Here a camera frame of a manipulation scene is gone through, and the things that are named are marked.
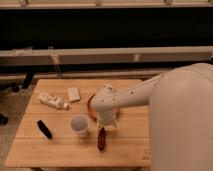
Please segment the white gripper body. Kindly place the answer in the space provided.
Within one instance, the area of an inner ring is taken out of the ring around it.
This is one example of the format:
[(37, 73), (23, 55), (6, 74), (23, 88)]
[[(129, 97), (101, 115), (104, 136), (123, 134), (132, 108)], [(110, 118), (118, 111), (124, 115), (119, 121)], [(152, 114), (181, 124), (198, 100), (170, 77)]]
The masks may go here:
[(99, 128), (105, 126), (117, 127), (117, 110), (105, 111), (97, 114), (97, 125)]

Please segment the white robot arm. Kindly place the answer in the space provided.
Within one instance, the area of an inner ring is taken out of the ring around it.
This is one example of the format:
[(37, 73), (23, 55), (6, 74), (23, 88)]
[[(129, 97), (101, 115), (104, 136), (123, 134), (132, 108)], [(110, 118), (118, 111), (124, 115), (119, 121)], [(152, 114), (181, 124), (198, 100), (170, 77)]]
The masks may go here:
[(151, 171), (213, 171), (213, 65), (175, 68), (91, 101), (100, 117), (142, 105), (149, 107)]

